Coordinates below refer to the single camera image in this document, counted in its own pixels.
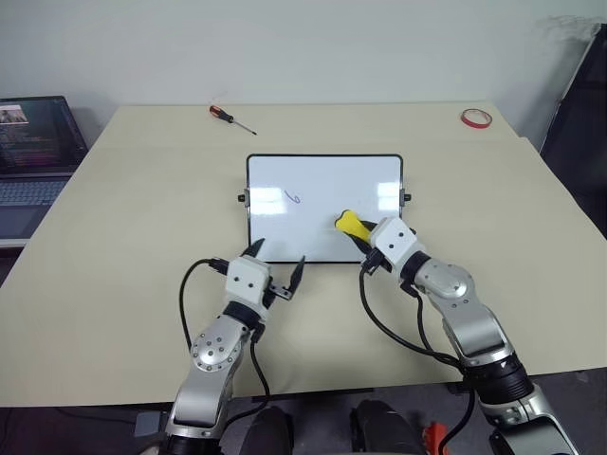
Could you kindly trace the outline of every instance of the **orange object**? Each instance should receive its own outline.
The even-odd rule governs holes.
[[[447,426],[438,422],[432,422],[429,427],[424,428],[424,446],[430,455],[439,455],[438,446],[440,442],[447,436]],[[449,455],[449,451],[445,447],[443,449],[445,455]]]

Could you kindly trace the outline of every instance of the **red screwdriver handle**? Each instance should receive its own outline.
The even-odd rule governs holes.
[[[211,112],[214,117],[225,120],[227,123],[234,123],[234,116],[228,114],[221,107],[211,106],[209,112]]]

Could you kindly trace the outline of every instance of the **laptop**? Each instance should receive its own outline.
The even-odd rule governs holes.
[[[87,152],[64,97],[0,99],[0,247],[26,244]]]

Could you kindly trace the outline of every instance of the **laptop screen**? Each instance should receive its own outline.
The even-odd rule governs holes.
[[[64,97],[0,99],[0,174],[73,172],[87,152]]]

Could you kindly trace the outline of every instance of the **screwdriver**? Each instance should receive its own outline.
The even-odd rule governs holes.
[[[209,108],[209,112],[211,112],[211,114],[214,117],[217,117],[217,118],[219,118],[221,120],[225,120],[227,123],[236,123],[241,128],[244,128],[248,132],[250,132],[250,133],[252,133],[252,134],[254,134],[254,135],[257,136],[257,133],[255,133],[253,130],[251,130],[250,128],[248,128],[248,126],[243,125],[241,122],[234,120],[234,116],[231,116],[230,114],[228,114],[221,107],[211,106]]]

